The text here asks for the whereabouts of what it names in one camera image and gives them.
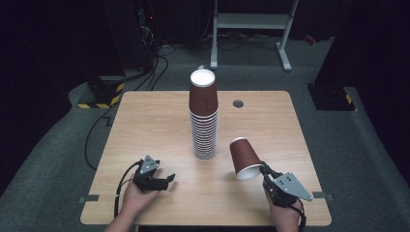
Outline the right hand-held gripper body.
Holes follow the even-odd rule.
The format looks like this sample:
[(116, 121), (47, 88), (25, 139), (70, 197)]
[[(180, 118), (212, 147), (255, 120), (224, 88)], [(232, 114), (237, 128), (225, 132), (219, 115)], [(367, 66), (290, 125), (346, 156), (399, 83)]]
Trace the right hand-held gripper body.
[(273, 186), (264, 189), (269, 192), (272, 202), (276, 206), (290, 207), (298, 199), (313, 200), (313, 197), (292, 172), (280, 174), (279, 177), (271, 180)]

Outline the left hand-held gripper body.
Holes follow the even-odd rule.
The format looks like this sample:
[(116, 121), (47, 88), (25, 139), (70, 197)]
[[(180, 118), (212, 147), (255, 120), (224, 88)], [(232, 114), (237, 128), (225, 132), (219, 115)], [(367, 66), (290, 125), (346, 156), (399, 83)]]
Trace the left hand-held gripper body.
[(133, 183), (141, 191), (161, 190), (161, 182), (154, 177), (159, 164), (150, 156), (136, 163), (137, 169), (133, 175)]

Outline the single brown paper cup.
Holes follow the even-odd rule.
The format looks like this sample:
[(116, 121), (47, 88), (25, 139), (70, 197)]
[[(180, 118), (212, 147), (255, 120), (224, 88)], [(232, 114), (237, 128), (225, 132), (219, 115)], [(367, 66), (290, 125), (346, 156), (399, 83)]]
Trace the single brown paper cup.
[(248, 180), (260, 174), (262, 162), (245, 137), (233, 139), (229, 149), (238, 180)]

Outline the stack of brown paper cups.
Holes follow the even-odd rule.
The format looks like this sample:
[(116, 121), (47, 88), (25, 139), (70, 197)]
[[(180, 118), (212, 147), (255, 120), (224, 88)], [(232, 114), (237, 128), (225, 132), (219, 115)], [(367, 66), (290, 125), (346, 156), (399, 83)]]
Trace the stack of brown paper cups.
[(217, 151), (219, 99), (213, 72), (198, 69), (190, 75), (189, 110), (193, 150), (200, 160)]

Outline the person's left hand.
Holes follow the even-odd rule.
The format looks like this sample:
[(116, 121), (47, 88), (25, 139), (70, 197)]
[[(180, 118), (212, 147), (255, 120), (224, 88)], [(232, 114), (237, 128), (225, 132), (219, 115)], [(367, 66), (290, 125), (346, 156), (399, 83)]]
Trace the person's left hand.
[(129, 182), (123, 196), (120, 215), (137, 218), (159, 194), (158, 190), (143, 192), (133, 182)]

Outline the person's right hand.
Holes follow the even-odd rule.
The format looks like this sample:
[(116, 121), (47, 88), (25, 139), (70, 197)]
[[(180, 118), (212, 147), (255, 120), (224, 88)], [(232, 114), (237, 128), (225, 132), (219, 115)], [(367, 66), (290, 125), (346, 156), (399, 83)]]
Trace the person's right hand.
[(265, 191), (266, 198), (270, 206), (270, 216), (274, 225), (276, 224), (298, 224), (300, 214), (292, 208), (283, 208), (273, 204), (268, 191)]

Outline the yellow black striped stand base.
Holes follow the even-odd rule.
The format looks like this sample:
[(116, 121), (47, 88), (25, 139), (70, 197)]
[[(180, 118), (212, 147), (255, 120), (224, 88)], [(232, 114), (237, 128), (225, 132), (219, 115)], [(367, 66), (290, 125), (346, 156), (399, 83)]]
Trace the yellow black striped stand base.
[(111, 108), (119, 100), (125, 87), (121, 82), (104, 82), (100, 77), (90, 77), (81, 93), (77, 106), (79, 108)]

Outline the black stand base yellow mark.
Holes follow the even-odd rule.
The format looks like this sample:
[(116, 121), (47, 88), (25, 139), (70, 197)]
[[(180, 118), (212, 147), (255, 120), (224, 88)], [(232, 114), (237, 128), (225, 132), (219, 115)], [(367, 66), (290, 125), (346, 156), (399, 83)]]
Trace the black stand base yellow mark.
[(325, 111), (355, 111), (352, 98), (343, 88), (309, 84), (310, 97), (317, 110)]

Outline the white metal stand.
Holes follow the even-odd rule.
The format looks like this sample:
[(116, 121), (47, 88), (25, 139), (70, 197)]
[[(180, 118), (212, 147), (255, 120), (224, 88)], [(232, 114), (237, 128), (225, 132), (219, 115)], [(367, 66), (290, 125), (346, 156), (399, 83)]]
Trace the white metal stand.
[(231, 14), (219, 12), (219, 0), (214, 0), (213, 35), (210, 57), (210, 68), (218, 67), (218, 30), (219, 29), (262, 29), (281, 30), (281, 41), (276, 43), (278, 56), (286, 72), (291, 72), (292, 67), (285, 51), (291, 26), (299, 0), (291, 0), (290, 10), (287, 14)]

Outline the grey table edge bracket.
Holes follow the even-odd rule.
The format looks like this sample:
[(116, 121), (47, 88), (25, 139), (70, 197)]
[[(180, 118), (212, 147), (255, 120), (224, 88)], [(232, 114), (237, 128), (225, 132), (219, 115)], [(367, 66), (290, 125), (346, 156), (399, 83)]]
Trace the grey table edge bracket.
[(99, 201), (99, 195), (97, 194), (89, 194), (86, 196), (80, 196), (78, 199), (79, 204), (85, 204), (86, 202), (94, 202), (94, 201)]
[(312, 194), (313, 194), (313, 197), (315, 199), (323, 198), (326, 201), (333, 201), (334, 200), (334, 196), (330, 193), (325, 192), (325, 191), (314, 191)]

